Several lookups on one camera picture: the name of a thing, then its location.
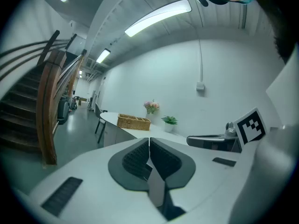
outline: pink flowers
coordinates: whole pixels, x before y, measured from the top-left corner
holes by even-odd
[[[147,111],[148,114],[150,114],[150,113],[153,114],[160,107],[157,102],[154,102],[154,100],[152,102],[151,101],[145,101],[143,106],[146,108],[146,111]]]

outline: stair step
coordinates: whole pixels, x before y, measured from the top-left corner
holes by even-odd
[[[41,77],[42,76],[42,72],[37,72],[37,71],[31,71],[29,72],[29,74],[33,75],[33,76],[36,76],[37,78]]]
[[[8,94],[10,100],[19,103],[28,103],[31,106],[36,106],[37,97],[21,91],[10,91]]]
[[[33,69],[30,71],[31,74],[34,74],[34,75],[38,75],[38,76],[41,76],[42,73],[43,73],[43,68],[42,69]]]
[[[0,130],[0,143],[3,146],[25,152],[41,152],[37,136],[31,136],[9,129]]]
[[[19,82],[14,86],[14,89],[37,97],[38,88],[32,87],[30,85]]]
[[[37,135],[35,121],[24,119],[9,113],[0,113],[0,126],[1,128],[9,128],[21,133],[28,133]]]
[[[6,113],[20,116],[22,118],[35,120],[36,107],[33,105],[22,104],[12,100],[3,100],[0,102],[0,108]]]
[[[38,75],[35,75],[35,74],[32,74],[32,73],[27,73],[24,77],[33,79],[33,80],[38,81],[38,82],[41,80],[41,76],[38,76]]]
[[[26,76],[22,78],[21,83],[29,85],[31,87],[35,87],[35,88],[39,87],[39,81],[38,80],[31,79],[31,78],[26,77]]]

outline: white wall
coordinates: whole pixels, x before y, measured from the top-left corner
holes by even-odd
[[[227,122],[256,106],[268,129],[281,125],[265,92],[284,65],[271,40],[220,28],[200,34],[204,93],[195,90],[199,42],[188,41],[150,51],[104,74],[101,109],[145,117],[144,101],[155,99],[160,104],[156,124],[163,125],[163,115],[175,116],[176,132],[183,136],[223,133]]]
[[[91,94],[89,94],[89,84],[90,83],[87,82],[87,80],[80,78],[78,80],[75,95],[73,96],[80,96],[82,98],[89,99],[91,96]]]
[[[23,0],[2,31],[0,53],[24,44],[49,40],[56,30],[60,31],[58,39],[70,39],[73,33],[72,27],[45,0]],[[0,64],[40,46],[13,52],[0,59]],[[17,60],[1,70],[0,74],[3,74],[22,60],[41,52],[42,50]],[[17,68],[0,82],[0,99],[24,73],[36,66],[38,59],[39,57],[36,57]]]
[[[96,90],[97,94],[98,94],[98,98],[97,98],[97,103],[99,105],[99,107],[101,108],[102,105],[102,101],[104,98],[104,94],[105,94],[105,90],[106,90],[106,84],[107,84],[107,73],[103,74],[101,81],[100,81],[100,85],[98,87],[98,89]]]
[[[76,36],[67,51],[79,56],[82,53],[84,46],[85,39],[80,36]]]
[[[93,103],[92,103],[93,110],[95,110],[95,103],[98,100],[99,87],[100,87],[101,80],[102,80],[102,77],[99,76],[96,79],[94,79],[93,81],[91,81],[90,85],[89,85],[89,93],[91,94],[90,96],[92,96],[93,91],[95,91],[94,100],[93,100]]]
[[[78,85],[78,80],[79,80],[79,78],[75,78],[75,81],[74,81],[74,85],[73,85],[73,88],[72,88],[72,90],[73,91],[75,91],[76,90],[76,88],[77,88],[77,85]]]
[[[89,28],[78,22],[74,22],[73,25],[74,25],[74,33],[76,33],[78,36],[81,36],[83,39],[86,40]]]

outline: reception desk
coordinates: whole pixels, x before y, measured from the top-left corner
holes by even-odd
[[[123,129],[117,127],[118,113],[104,112],[101,118],[106,121],[104,147],[139,138],[161,138],[172,142],[188,145],[186,138],[177,133],[168,133],[162,127],[150,124],[149,131]]]

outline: gray floor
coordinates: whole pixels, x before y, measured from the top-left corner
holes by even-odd
[[[103,137],[97,144],[102,125],[95,134],[98,118],[93,111],[88,111],[87,105],[78,105],[67,122],[57,128],[54,136],[57,166],[43,165],[40,155],[11,149],[1,151],[1,162],[12,186],[28,194],[43,178],[78,155],[103,147]]]

